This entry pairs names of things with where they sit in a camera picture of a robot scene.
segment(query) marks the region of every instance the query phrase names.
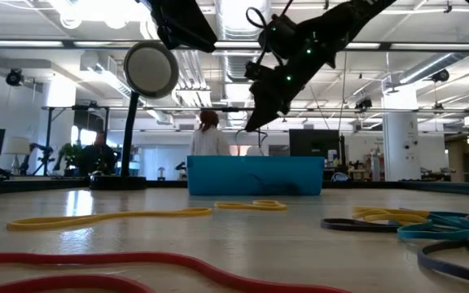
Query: man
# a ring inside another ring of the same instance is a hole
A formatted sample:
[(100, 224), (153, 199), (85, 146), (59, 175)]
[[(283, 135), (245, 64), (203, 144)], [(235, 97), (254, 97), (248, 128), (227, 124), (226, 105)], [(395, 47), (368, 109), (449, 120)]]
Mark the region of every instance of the man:
[(87, 175), (95, 171), (100, 171), (105, 175), (113, 173), (116, 158), (111, 147), (106, 145), (104, 131), (97, 132), (95, 142), (91, 146), (82, 150), (81, 161), (79, 162), (79, 173)]

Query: blue plastic container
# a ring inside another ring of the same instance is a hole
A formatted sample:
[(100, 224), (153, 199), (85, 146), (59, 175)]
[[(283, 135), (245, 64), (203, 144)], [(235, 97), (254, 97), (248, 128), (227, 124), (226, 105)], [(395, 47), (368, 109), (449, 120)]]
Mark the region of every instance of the blue plastic container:
[(190, 195), (320, 195), (323, 157), (188, 156)]

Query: red hair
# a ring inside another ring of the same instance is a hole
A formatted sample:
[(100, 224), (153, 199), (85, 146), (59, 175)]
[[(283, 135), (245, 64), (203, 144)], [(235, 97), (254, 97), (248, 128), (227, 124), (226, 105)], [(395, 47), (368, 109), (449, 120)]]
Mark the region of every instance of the red hair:
[(218, 114), (215, 111), (202, 111), (200, 113), (200, 127), (202, 132), (208, 131), (211, 126), (218, 126)]

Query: round mirror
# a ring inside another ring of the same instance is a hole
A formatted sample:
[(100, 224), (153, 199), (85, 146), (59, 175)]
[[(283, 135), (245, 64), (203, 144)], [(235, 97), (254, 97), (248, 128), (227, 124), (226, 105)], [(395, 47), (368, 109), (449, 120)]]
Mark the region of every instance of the round mirror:
[(159, 42), (139, 42), (131, 47), (124, 72), (131, 89), (146, 98), (163, 98), (178, 82), (177, 59)]

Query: table surface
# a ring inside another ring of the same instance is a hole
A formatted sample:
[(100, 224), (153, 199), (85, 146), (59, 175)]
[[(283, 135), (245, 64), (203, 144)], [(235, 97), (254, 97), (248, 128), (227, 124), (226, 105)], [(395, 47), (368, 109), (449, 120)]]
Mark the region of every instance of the table surface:
[[(216, 201), (250, 203), (254, 199), (258, 198), (190, 198), (184, 189), (4, 194), (0, 195), (0, 252), (167, 251), (195, 256), (250, 278), (334, 286), (356, 293), (469, 292), (468, 282), (418, 267), (415, 252), (426, 241), (401, 243), (394, 234), (320, 228), (323, 217), (349, 217), (353, 206), (469, 212), (469, 196), (465, 195), (412, 190), (324, 190), (319, 197), (265, 198), (287, 204), (286, 212), (215, 210), (211, 216), (192, 218), (138, 217), (65, 230), (5, 230), (8, 221), (33, 216), (211, 208)], [(432, 256), (469, 267), (469, 251), (465, 249)], [(0, 284), (65, 273), (121, 275), (145, 282), (158, 292), (233, 292), (188, 269), (155, 264), (89, 268), (0, 265)]]

